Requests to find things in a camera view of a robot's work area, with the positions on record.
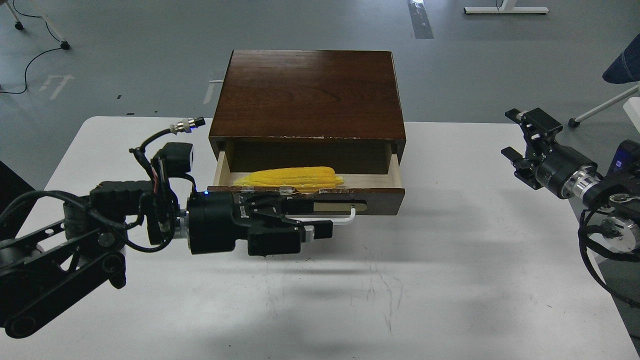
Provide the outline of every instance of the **cable connector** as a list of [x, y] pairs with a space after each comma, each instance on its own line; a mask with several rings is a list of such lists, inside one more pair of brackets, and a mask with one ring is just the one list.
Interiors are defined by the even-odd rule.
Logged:
[[169, 131], [173, 134], [177, 133], [190, 133], [191, 129], [203, 126], [205, 124], [203, 117], [187, 118], [180, 121], [176, 125], [169, 125]]

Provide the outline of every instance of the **wooden box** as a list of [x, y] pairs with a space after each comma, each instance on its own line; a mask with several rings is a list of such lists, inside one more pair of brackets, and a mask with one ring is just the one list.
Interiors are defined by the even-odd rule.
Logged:
[[390, 52], [236, 50], [209, 139], [218, 159], [209, 191], [242, 191], [233, 180], [258, 170], [329, 166], [344, 185], [300, 195], [317, 213], [353, 203], [359, 215], [396, 215], [404, 197]]

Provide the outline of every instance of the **white desk frame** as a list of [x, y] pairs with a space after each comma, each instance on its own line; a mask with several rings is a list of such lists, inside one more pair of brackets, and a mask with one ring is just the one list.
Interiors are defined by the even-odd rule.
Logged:
[[516, 7], [516, 2], [518, 0], [504, 0], [502, 2], [502, 6], [500, 8], [496, 8], [494, 6], [483, 6], [483, 7], [475, 7], [475, 6], [466, 6], [465, 13], [466, 14], [477, 14], [477, 13], [496, 13], [496, 14], [504, 14], [504, 13], [538, 13], [538, 14], [546, 14], [549, 12], [549, 9], [544, 6], [520, 6]]

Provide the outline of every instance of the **wooden box top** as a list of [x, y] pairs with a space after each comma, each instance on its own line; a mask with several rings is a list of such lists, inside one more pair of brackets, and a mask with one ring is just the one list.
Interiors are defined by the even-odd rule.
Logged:
[[235, 50], [209, 136], [214, 150], [240, 139], [383, 140], [400, 156], [406, 136], [391, 52]]

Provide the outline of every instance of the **blue fabric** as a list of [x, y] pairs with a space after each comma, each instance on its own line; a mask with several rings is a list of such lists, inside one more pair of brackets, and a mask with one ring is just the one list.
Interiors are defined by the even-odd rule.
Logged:
[[640, 81], [640, 34], [602, 74], [602, 79], [612, 84]]

